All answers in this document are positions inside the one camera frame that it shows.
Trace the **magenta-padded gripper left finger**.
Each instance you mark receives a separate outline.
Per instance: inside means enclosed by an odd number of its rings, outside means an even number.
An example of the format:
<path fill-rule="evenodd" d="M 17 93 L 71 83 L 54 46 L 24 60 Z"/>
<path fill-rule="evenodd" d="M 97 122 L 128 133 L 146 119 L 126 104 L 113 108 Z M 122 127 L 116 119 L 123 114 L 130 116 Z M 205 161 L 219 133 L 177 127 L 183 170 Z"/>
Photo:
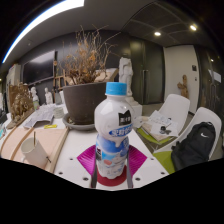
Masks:
<path fill-rule="evenodd" d="M 96 184 L 95 168 L 95 146 L 90 146 L 78 156 L 67 156 L 54 174 L 81 187 L 92 188 Z"/>

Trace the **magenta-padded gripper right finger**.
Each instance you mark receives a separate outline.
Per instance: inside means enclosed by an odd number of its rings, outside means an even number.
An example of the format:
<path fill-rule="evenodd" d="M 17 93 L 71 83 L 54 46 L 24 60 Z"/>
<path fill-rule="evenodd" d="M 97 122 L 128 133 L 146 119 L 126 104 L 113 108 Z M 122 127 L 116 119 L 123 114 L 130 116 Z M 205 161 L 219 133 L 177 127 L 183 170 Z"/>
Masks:
<path fill-rule="evenodd" d="M 134 146 L 129 147 L 127 180 L 130 188 L 141 188 L 167 175 L 154 156 L 146 156 Z"/>

